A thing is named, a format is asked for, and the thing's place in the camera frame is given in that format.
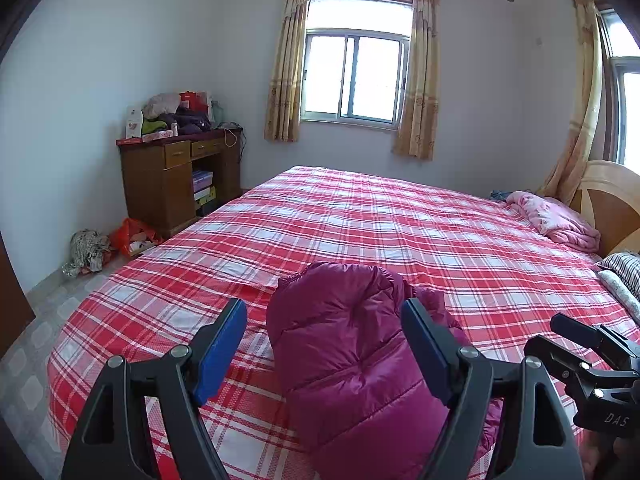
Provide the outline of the magenta puffer jacket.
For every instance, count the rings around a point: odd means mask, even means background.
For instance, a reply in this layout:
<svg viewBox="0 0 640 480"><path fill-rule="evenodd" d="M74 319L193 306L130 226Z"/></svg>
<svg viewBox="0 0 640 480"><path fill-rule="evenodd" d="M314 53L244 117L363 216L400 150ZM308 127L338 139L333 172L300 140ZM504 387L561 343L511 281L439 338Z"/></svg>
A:
<svg viewBox="0 0 640 480"><path fill-rule="evenodd" d="M416 298L459 344L444 296L365 264L314 263L280 278L266 327L291 424L323 479L414 479L448 410L431 395L400 326Z"/></svg>

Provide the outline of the striped pillow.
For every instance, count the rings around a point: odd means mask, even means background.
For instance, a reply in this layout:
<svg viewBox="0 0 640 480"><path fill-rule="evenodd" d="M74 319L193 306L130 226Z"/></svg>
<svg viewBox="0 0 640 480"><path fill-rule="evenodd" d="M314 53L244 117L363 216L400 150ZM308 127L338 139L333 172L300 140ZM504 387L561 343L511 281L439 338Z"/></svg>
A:
<svg viewBox="0 0 640 480"><path fill-rule="evenodd" d="M640 257L636 252L616 252L597 263L604 287L640 323Z"/></svg>

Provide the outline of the red plaid bed sheet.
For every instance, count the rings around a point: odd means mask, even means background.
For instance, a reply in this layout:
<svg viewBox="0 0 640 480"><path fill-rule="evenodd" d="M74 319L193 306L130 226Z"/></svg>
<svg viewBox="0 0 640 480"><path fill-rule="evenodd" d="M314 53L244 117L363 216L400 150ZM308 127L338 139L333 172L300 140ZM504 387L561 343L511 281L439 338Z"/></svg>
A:
<svg viewBox="0 0 640 480"><path fill-rule="evenodd" d="M161 356L235 297L247 305L247 330L203 422L232 478L312 478L274 374L265 318L280 278L315 262L374 264L440 290L491 358L521 359L526 340L548 335L556 312L639 336L590 256L553 243L503 203L297 166L131 261L81 303L48 362L58 445L68 445L111 356Z"/></svg>

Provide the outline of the brown wooden door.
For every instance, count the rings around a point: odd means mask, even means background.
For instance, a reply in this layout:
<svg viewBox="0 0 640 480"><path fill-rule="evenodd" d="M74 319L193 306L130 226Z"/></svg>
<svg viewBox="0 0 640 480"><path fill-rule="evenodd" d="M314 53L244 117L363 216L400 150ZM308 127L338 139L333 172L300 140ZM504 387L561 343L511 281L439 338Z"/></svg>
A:
<svg viewBox="0 0 640 480"><path fill-rule="evenodd" d="M35 319L0 238L0 356L4 356Z"/></svg>

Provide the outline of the pink folded quilt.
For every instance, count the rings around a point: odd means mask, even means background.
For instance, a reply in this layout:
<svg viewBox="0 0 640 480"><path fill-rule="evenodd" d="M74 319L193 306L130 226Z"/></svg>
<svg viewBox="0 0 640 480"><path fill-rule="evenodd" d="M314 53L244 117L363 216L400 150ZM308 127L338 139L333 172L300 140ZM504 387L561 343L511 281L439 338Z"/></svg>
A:
<svg viewBox="0 0 640 480"><path fill-rule="evenodd" d="M570 207L552 197L514 191L506 202L515 208L542 236L578 252L595 254L601 234Z"/></svg>

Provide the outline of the wooden headboard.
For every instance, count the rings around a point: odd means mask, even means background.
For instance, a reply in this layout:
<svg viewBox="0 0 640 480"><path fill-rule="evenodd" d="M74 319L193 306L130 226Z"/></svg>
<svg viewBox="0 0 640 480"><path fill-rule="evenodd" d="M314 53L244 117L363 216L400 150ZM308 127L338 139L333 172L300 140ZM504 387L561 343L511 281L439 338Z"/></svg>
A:
<svg viewBox="0 0 640 480"><path fill-rule="evenodd" d="M598 255L640 250L640 178L630 169L590 160L570 208L601 234Z"/></svg>

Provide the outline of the grey crumpled bag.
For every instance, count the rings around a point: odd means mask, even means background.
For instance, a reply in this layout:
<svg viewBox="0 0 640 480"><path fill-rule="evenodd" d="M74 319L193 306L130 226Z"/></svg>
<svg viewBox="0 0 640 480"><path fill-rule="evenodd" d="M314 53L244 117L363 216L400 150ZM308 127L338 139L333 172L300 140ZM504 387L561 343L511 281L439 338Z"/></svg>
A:
<svg viewBox="0 0 640 480"><path fill-rule="evenodd" d="M111 241L106 234L95 230L78 231L70 239L70 260L62 266L62 273L66 278L98 273L110 253Z"/></svg>

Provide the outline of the side beige curtain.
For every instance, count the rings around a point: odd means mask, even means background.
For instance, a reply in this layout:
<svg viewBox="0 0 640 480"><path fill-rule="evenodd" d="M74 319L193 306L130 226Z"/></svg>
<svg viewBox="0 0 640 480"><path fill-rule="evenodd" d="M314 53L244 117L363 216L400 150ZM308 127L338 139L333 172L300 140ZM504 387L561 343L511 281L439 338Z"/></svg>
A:
<svg viewBox="0 0 640 480"><path fill-rule="evenodd" d="M572 201L586 171L600 117L603 69L603 39L596 0L572 0L576 30L575 102L565 148L553 170L538 188L565 205Z"/></svg>

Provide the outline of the orange plastic bag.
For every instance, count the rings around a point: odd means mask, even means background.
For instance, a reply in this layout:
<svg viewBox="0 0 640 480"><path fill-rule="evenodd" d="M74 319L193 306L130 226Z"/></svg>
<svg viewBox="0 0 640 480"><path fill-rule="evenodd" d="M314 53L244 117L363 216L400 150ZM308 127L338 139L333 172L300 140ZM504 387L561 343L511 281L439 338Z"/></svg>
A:
<svg viewBox="0 0 640 480"><path fill-rule="evenodd" d="M127 258L141 256L148 249L163 243L163 239L145 223L126 218L120 227L110 234L114 249Z"/></svg>

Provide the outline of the brown wooden desk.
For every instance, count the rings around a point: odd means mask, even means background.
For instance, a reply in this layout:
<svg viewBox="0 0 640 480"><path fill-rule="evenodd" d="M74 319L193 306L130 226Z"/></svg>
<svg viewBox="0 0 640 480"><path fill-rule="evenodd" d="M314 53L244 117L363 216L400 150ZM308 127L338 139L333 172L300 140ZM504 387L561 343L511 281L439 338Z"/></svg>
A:
<svg viewBox="0 0 640 480"><path fill-rule="evenodd" d="M240 197L245 141L241 127L118 141L128 216L169 238Z"/></svg>

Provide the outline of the right beige curtain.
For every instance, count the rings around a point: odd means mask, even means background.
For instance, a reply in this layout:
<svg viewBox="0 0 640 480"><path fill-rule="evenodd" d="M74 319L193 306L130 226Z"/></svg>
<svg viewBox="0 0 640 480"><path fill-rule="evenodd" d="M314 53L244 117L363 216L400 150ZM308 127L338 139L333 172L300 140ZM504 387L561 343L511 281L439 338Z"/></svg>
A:
<svg viewBox="0 0 640 480"><path fill-rule="evenodd" d="M439 110L439 0L412 0L408 76L394 141L397 155L432 160Z"/></svg>

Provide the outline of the clutter pile on desk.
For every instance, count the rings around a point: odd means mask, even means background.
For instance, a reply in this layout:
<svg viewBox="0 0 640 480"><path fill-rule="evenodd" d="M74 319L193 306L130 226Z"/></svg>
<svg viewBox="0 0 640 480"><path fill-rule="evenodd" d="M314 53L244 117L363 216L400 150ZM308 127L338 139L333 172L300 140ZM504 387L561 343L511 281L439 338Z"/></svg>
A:
<svg viewBox="0 0 640 480"><path fill-rule="evenodd" d="M151 143L217 130L236 133L242 127L224 122L224 110L208 92L166 92L128 110L124 133L116 143Z"/></svg>

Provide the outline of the left beige curtain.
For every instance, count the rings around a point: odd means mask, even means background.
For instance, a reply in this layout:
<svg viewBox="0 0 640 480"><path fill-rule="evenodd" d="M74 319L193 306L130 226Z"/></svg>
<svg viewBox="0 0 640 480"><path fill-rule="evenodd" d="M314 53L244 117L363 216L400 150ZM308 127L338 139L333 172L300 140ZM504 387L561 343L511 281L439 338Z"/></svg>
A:
<svg viewBox="0 0 640 480"><path fill-rule="evenodd" d="M285 0L269 81L264 137L296 142L304 76L306 18L310 0Z"/></svg>

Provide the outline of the window with metal frame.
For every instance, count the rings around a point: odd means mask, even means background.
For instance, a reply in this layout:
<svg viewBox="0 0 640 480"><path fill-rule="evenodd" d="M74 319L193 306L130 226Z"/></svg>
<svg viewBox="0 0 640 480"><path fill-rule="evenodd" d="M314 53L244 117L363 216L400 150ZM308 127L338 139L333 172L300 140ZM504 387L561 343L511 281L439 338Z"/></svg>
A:
<svg viewBox="0 0 640 480"><path fill-rule="evenodd" d="M396 127L411 25L407 1L310 0L302 119Z"/></svg>

